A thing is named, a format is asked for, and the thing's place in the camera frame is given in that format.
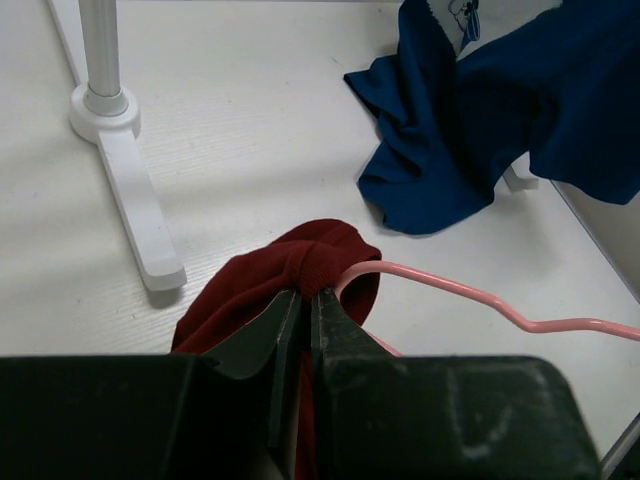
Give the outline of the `dark red t-shirt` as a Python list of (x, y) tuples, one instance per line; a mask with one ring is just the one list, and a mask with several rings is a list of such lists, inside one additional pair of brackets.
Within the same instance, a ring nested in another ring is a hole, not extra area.
[[(338, 219), (301, 224), (265, 247), (231, 258), (207, 283), (177, 322), (171, 352), (204, 353), (251, 321), (277, 293), (295, 288), (305, 302), (337, 286), (341, 274), (364, 261), (381, 260), (379, 249)], [(341, 304), (362, 325), (372, 310), (380, 274), (345, 289)], [(314, 399), (309, 347), (302, 356), (295, 479), (320, 479), (316, 465)]]

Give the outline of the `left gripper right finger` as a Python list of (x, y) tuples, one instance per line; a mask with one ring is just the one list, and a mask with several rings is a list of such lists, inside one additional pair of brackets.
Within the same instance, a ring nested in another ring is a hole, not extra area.
[(597, 479), (564, 376), (531, 356), (395, 356), (333, 291), (311, 304), (323, 479)]

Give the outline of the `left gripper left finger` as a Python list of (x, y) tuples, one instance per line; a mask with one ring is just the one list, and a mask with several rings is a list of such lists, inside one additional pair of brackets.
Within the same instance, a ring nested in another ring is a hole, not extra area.
[(290, 479), (301, 298), (203, 354), (1, 361), (5, 479)]

